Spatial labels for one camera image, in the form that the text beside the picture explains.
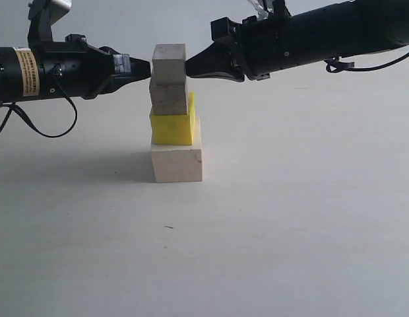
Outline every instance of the gray block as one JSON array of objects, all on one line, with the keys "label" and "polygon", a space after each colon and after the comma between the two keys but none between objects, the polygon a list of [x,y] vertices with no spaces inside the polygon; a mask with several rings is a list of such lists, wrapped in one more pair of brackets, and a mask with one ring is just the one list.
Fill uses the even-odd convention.
[{"label": "gray block", "polygon": [[161,85],[183,84],[187,80],[185,44],[158,44],[155,47],[152,64],[156,83]]},{"label": "gray block", "polygon": [[157,116],[188,114],[187,83],[158,85],[155,79],[152,73],[149,90],[154,114]]}]

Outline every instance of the black cable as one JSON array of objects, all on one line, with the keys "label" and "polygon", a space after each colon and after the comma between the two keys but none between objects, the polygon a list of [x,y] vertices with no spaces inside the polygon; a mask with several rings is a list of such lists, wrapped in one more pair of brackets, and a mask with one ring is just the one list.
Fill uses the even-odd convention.
[{"label": "black cable", "polygon": [[59,135],[47,135],[43,132],[41,132],[32,122],[32,120],[28,117],[27,113],[19,106],[17,105],[15,102],[13,102],[12,104],[0,104],[0,108],[9,108],[7,115],[5,116],[5,119],[3,120],[1,126],[0,126],[0,134],[1,132],[4,130],[10,115],[14,112],[16,113],[24,122],[25,124],[28,125],[28,127],[30,127],[30,129],[32,129],[33,131],[35,131],[36,133],[40,134],[43,137],[47,137],[49,139],[57,139],[59,137],[63,137],[65,135],[67,135],[68,133],[70,133],[73,129],[74,126],[77,124],[77,120],[79,118],[79,114],[77,112],[77,107],[75,106],[74,102],[71,100],[71,98],[68,96],[68,94],[65,92],[65,90],[63,89],[63,87],[61,86],[61,84],[59,83],[58,80],[58,66],[54,68],[53,70],[53,75],[52,75],[52,79],[56,85],[56,87],[58,88],[59,92],[63,95],[63,97],[70,103],[70,105],[73,107],[74,113],[75,113],[75,118],[74,118],[74,122],[71,125],[71,127],[59,134]]},{"label": "black cable", "polygon": [[365,71],[378,71],[380,69],[384,69],[387,67],[390,67],[392,65],[395,65],[397,63],[400,63],[401,61],[404,61],[405,59],[409,58],[409,52],[400,58],[397,58],[394,61],[391,61],[389,63],[376,66],[376,67],[368,67],[368,68],[355,68],[354,63],[344,63],[340,61],[339,57],[336,58],[331,58],[331,59],[326,59],[325,63],[327,64],[326,70],[328,73],[341,73],[342,71],[354,71],[354,72],[365,72]]}]

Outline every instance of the block stack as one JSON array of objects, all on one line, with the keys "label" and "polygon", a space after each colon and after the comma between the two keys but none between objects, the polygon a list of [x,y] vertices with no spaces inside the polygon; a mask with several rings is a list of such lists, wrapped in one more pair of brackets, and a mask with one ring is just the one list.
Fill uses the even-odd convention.
[{"label": "block stack", "polygon": [[185,44],[159,44],[152,58],[150,152],[159,183],[203,180],[201,123],[187,85],[186,57]]}]

